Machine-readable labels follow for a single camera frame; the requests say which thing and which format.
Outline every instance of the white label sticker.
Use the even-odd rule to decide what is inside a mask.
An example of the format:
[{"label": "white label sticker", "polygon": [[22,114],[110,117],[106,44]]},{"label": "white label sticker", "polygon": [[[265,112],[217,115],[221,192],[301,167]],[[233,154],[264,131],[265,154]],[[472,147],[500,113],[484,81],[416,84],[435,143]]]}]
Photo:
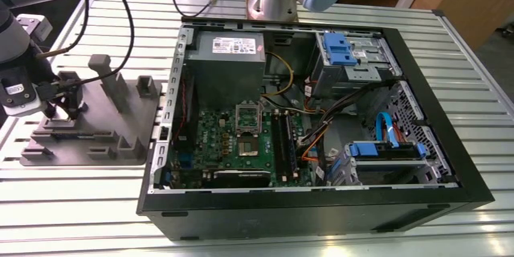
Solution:
[{"label": "white label sticker", "polygon": [[353,57],[365,57],[364,51],[352,51]]},{"label": "white label sticker", "polygon": [[5,91],[8,95],[17,94],[25,90],[22,84],[13,85],[10,87],[5,87]]},{"label": "white label sticker", "polygon": [[255,39],[216,37],[212,41],[213,54],[256,54]]},{"label": "white label sticker", "polygon": [[305,96],[311,97],[311,95],[312,95],[312,88],[309,85],[305,85]]},{"label": "white label sticker", "polygon": [[320,167],[316,167],[316,168],[315,168],[315,174],[317,175],[317,177],[319,177],[320,179],[323,179],[323,177],[324,177],[324,171],[321,170]]}]

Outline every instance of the power supply label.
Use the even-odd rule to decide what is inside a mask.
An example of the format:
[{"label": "power supply label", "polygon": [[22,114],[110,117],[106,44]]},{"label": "power supply label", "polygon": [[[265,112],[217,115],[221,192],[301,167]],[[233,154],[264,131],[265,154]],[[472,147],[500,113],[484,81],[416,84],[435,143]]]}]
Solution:
[{"label": "power supply label", "polygon": [[256,54],[255,39],[216,37],[212,41],[213,54]]}]

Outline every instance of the open computer tower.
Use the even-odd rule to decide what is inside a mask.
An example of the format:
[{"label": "open computer tower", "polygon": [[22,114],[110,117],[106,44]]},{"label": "open computer tower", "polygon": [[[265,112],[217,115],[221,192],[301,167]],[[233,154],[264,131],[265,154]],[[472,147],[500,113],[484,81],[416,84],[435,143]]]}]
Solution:
[{"label": "open computer tower", "polygon": [[137,204],[170,240],[404,231],[494,201],[397,30],[182,22]]}]

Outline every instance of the floor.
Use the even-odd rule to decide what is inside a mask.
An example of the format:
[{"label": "floor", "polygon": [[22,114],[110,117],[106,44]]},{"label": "floor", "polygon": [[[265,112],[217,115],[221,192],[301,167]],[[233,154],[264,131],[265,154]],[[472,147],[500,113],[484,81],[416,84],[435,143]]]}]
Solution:
[{"label": "floor", "polygon": [[475,54],[514,101],[514,36],[503,38],[500,32],[496,31]]}]

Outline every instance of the aluminum slotted table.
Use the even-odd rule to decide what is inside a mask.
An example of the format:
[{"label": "aluminum slotted table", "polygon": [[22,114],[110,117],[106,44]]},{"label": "aluminum slotted table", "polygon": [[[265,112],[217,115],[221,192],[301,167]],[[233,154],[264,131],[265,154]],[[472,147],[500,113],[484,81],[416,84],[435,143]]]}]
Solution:
[{"label": "aluminum slotted table", "polygon": [[[177,0],[196,12],[208,0]],[[90,0],[89,26],[76,48],[54,57],[57,70],[88,69],[90,54],[117,67],[128,45],[120,0]],[[136,42],[125,79],[166,80],[180,15],[170,0],[128,0]],[[9,118],[0,131],[0,254],[20,256],[504,256],[514,255],[514,106],[444,17],[431,11],[335,5],[299,9],[300,22],[396,28],[421,68],[495,202],[450,214],[403,233],[170,242],[136,215],[144,166],[22,167],[20,153],[41,115]],[[82,3],[54,48],[76,38]],[[208,17],[244,18],[244,0],[217,0]]]}]

